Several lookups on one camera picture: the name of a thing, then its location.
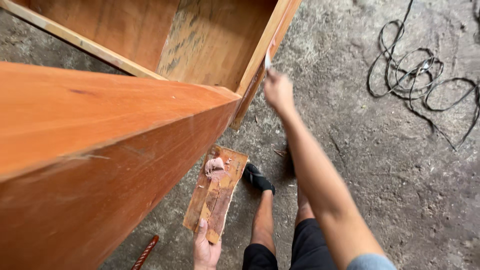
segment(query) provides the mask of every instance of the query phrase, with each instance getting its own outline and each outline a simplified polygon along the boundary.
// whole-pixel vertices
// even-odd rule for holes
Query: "black sock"
[[[247,163],[242,177],[250,182],[256,189],[259,189],[262,192],[269,189],[272,191],[273,195],[275,195],[275,187],[265,178],[265,176],[262,175],[255,165]]]

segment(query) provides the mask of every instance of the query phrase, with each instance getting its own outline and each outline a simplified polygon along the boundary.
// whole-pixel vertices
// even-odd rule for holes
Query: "dirt on floor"
[[[378,35],[388,21],[403,19],[404,0],[304,0],[273,58],[294,84],[303,120],[350,191],[367,224],[399,269],[480,269],[480,132],[477,125],[461,149],[433,132],[406,103],[367,91],[369,67],[380,53]],[[430,48],[445,62],[443,79],[480,79],[480,24],[471,0],[416,0],[396,57]],[[386,31],[392,40],[395,28]],[[417,63],[413,55],[410,63]],[[0,60],[79,70],[121,72],[0,11]],[[385,91],[382,62],[372,86]],[[465,93],[446,84],[432,102],[446,105]],[[421,102],[415,103],[421,108]],[[461,139],[474,114],[470,95],[444,113],[424,111],[453,141]],[[276,186],[274,241],[280,269],[290,267],[296,183],[288,162],[273,149],[286,147],[275,113],[257,92],[239,131],[218,144],[250,155]],[[128,269],[154,234],[160,240],[142,269],[191,269],[192,233],[182,227],[200,160],[100,266]],[[218,269],[240,269],[260,194],[239,183],[222,237]]]

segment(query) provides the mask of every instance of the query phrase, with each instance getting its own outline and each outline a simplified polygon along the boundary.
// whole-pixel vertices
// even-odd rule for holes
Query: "hand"
[[[293,85],[285,74],[267,70],[264,93],[267,103],[282,117],[286,113],[294,112]]]
[[[216,269],[222,252],[222,239],[216,244],[210,243],[206,238],[208,223],[201,219],[198,225],[198,233],[193,233],[193,269]]]

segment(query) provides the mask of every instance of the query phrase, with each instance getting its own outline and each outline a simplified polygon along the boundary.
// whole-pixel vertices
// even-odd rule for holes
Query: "wooden board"
[[[213,158],[220,157],[225,164],[225,173],[218,179],[208,179],[205,175],[205,163]],[[200,218],[208,222],[206,238],[212,243],[218,242],[225,228],[225,219],[232,201],[232,195],[243,169],[247,164],[248,156],[231,149],[212,145],[205,155],[202,168],[198,174],[197,185],[192,194],[187,212],[183,218],[183,226],[198,231]]]
[[[5,269],[96,269],[232,120],[221,87],[0,62]]]
[[[180,0],[30,0],[28,8],[155,71]]]
[[[92,40],[79,35],[78,33],[61,26],[60,24],[39,15],[30,9],[13,3],[9,0],[0,0],[0,7],[12,12],[16,16],[26,20],[27,22],[43,29],[57,37],[77,46],[78,48],[91,53],[100,59],[128,72],[134,76],[142,78],[152,78],[157,80],[166,80],[162,76],[150,71],[139,64],[93,42]]]
[[[278,0],[236,91],[243,99],[235,120],[230,125],[231,128],[235,130],[240,128],[241,121],[265,75],[264,59],[266,51],[270,47],[270,57],[272,58],[275,55],[300,3],[301,0]]]
[[[157,73],[172,81],[235,91],[274,0],[182,0]]]

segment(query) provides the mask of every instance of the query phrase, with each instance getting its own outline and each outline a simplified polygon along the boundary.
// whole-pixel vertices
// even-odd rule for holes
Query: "black shorts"
[[[243,270],[277,270],[273,253],[261,244],[251,244],[243,253]],[[317,220],[306,219],[295,228],[292,244],[291,270],[337,270],[328,252]]]

